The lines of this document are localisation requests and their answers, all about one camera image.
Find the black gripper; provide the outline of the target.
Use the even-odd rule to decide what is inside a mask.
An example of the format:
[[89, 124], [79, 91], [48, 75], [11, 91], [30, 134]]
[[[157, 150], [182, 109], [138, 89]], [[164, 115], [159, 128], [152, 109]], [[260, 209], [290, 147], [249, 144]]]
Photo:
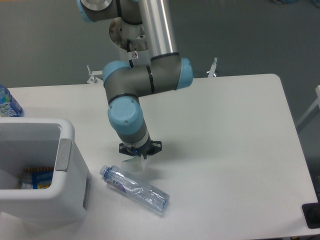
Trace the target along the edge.
[[119, 144], [119, 153], [128, 156], [143, 156], [146, 160], [148, 156], [153, 156], [162, 151], [162, 142], [148, 139], [145, 144], [140, 147], [128, 147], [124, 143]]

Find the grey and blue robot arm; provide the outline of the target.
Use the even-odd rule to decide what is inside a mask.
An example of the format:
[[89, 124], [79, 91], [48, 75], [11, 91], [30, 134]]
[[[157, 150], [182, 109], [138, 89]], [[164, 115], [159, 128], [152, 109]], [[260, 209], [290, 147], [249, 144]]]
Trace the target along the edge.
[[135, 65], [112, 61], [102, 70], [110, 125], [121, 139], [119, 152], [146, 159], [162, 150], [151, 139], [139, 99], [189, 87], [193, 69], [178, 52], [167, 0], [79, 0], [87, 22], [120, 18], [128, 26], [142, 27], [150, 63]]

